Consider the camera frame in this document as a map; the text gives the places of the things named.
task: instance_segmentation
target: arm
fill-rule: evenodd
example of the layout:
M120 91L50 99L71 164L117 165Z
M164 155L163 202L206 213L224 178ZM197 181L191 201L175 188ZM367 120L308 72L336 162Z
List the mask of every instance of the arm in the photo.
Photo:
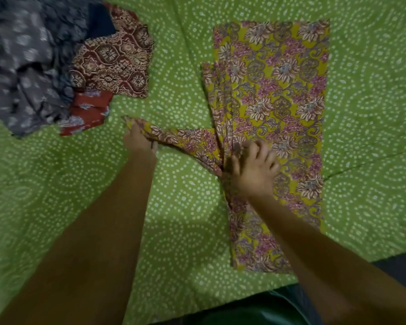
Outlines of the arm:
M265 142L248 145L242 164L232 157L236 184L281 245L323 321L406 323L406 288L279 204L272 195L280 168L275 154Z
M1 324L121 324L156 164L138 126L111 185L64 230L0 315Z

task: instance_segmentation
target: folded garment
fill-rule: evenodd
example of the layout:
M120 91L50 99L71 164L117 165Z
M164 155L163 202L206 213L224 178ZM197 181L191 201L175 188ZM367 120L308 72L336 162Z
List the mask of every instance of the folded garment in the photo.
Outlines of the folded garment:
M0 120L15 136L69 116L68 69L89 2L0 0Z
M87 38L109 36L116 32L110 13L102 3L89 5L89 24Z
M135 13L105 3L117 32L88 39L79 49L71 70L75 87L145 98L153 40L147 25Z
M187 153L194 146L200 153L190 154L212 173L222 173L236 269L291 272L280 245L231 183L228 160L232 153L242 152L247 139L273 142L272 150L282 165L275 177L274 197L323 230L320 150L328 47L327 21L244 21L217 26L216 62L203 64L203 80L218 147L206 147L207 143L182 133L190 130L160 130L137 120L149 139L173 144Z
M59 122L60 135L71 136L104 123L109 114L113 93L87 90L76 92L70 110L70 117Z

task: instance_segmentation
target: forearm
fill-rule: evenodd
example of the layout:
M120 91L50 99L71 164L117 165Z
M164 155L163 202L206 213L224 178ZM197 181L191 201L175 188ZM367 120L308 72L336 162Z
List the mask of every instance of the forearm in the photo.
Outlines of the forearm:
M339 305L349 302L379 310L406 307L406 288L294 216L273 197L255 197L250 202L281 244L300 283L315 295L310 296L312 300L320 300L324 292Z
M155 162L136 155L45 255L0 324L120 324Z

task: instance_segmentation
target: green patterned fabric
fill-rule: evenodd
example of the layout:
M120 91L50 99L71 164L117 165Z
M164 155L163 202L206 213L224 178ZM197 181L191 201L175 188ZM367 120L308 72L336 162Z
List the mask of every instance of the green patterned fabric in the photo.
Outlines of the green patterned fabric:
M211 125L200 64L213 60L212 27L233 19L330 18L327 234L367 260L406 252L406 0L108 1L134 10L155 40L149 97L114 97L106 124L71 137L52 125L16 140L0 124L0 311L124 163L121 115L163 127ZM296 281L233 270L217 178L169 147L158 159L126 324Z

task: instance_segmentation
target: brown patterned cloth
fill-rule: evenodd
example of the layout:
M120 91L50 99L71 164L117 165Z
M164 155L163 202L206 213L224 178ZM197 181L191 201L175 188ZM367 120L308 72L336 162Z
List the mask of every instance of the brown patterned cloth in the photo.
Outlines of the brown patterned cloth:
M105 3L116 28L108 37L87 39L74 58L71 70L75 87L97 89L145 98L153 53L147 25L130 10Z

